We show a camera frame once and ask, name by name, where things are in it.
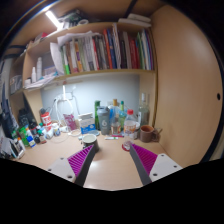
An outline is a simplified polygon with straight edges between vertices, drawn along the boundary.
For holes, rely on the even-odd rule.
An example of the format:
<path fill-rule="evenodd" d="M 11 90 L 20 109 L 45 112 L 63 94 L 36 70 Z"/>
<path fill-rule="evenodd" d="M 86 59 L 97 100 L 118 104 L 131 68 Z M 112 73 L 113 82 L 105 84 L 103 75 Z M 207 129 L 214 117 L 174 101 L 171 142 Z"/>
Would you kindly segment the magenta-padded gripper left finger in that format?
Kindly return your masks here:
<path fill-rule="evenodd" d="M 59 158 L 47 168 L 47 171 L 78 186 L 83 186 L 94 156 L 94 146 L 90 145 L 68 158 Z"/>

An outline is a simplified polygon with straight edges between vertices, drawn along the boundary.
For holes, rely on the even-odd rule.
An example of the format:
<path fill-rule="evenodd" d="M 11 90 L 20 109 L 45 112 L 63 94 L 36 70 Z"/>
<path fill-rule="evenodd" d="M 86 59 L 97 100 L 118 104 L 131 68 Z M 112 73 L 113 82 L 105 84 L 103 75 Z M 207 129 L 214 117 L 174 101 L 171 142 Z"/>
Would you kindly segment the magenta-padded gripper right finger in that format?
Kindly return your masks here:
<path fill-rule="evenodd" d="M 136 144 L 130 146 L 130 154 L 143 185 L 150 184 L 182 169 L 166 154 L 155 154 Z"/>

